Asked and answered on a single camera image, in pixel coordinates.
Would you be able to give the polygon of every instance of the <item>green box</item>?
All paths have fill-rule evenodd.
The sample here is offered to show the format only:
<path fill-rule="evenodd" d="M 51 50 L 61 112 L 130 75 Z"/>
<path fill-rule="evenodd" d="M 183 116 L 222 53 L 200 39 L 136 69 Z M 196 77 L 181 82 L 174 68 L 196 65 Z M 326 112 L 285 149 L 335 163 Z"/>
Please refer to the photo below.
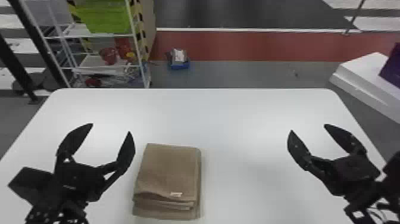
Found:
<path fill-rule="evenodd" d="M 135 5 L 131 0 L 134 17 Z M 76 4 L 77 15 L 92 33 L 129 33 L 130 23 L 125 0 L 84 0 Z"/>

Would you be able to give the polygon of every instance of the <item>shelf rack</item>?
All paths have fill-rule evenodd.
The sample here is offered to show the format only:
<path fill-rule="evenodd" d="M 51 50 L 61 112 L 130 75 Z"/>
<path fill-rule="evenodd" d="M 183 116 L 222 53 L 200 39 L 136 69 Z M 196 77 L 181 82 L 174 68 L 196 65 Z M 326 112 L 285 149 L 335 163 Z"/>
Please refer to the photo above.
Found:
<path fill-rule="evenodd" d="M 21 0 L 26 14 L 44 40 L 51 58 L 61 71 L 64 80 L 68 82 L 66 86 L 88 87 L 85 80 L 93 79 L 95 76 L 102 82 L 104 80 L 105 84 L 101 87 L 149 88 L 151 83 L 151 72 L 147 63 L 149 50 L 145 42 L 146 33 L 143 16 L 140 13 L 140 1 L 121 1 L 125 2 L 129 18 L 130 27 L 126 33 L 92 33 L 86 24 L 73 19 L 66 0 Z M 35 12 L 38 6 L 40 13 Z M 46 35 L 42 32 L 42 26 L 52 26 L 55 31 L 51 35 Z M 122 58 L 117 50 L 116 39 L 124 39 L 128 43 L 133 59 Z M 54 42 L 61 46 L 58 51 L 51 46 Z M 115 53 L 117 54 L 115 63 L 108 63 L 102 58 L 99 52 L 105 48 L 118 51 Z"/>

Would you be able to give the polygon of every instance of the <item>white platform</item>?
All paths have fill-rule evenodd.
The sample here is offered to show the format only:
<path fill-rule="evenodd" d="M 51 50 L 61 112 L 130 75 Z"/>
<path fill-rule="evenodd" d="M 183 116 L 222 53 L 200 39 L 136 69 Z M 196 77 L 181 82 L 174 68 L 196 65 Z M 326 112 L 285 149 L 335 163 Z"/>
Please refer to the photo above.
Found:
<path fill-rule="evenodd" d="M 379 76 L 387 60 L 376 52 L 348 61 L 337 68 L 330 82 L 400 123 L 400 89 Z"/>
<path fill-rule="evenodd" d="M 0 161 L 2 223 L 24 223 L 31 206 L 10 189 L 23 166 L 53 170 L 65 135 L 92 122 L 78 162 L 115 160 L 128 131 L 133 163 L 86 208 L 92 224 L 352 224 L 346 201 L 329 194 L 303 171 L 286 148 L 293 129 L 323 158 L 346 152 L 324 130 L 326 123 L 352 132 L 381 169 L 385 162 L 340 98 L 327 89 L 62 89 L 54 92 Z M 202 151 L 202 217 L 157 221 L 132 215 L 133 188 L 145 145 L 187 145 Z"/>

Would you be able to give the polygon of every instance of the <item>red object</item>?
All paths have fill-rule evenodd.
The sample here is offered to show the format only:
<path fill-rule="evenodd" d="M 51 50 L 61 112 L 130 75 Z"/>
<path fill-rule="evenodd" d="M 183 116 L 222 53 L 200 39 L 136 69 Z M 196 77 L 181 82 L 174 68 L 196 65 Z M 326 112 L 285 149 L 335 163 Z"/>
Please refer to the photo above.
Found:
<path fill-rule="evenodd" d="M 115 48 L 104 48 L 99 52 L 99 54 L 108 66 L 117 62 L 117 51 Z"/>
<path fill-rule="evenodd" d="M 114 38 L 115 46 L 121 59 L 128 59 L 127 53 L 132 52 L 129 38 Z"/>
<path fill-rule="evenodd" d="M 100 87 L 101 86 L 101 80 L 100 79 L 96 79 L 96 78 L 88 78 L 85 80 L 85 84 L 88 87 Z"/>

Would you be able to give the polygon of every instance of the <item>towel fold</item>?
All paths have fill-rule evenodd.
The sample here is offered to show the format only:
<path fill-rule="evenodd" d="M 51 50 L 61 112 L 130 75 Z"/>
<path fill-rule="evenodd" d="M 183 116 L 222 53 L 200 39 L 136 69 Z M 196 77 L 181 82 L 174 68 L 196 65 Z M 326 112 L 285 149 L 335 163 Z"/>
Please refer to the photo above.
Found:
<path fill-rule="evenodd" d="M 136 179 L 133 214 L 156 219 L 196 219 L 200 186 L 200 150 L 148 144 Z"/>

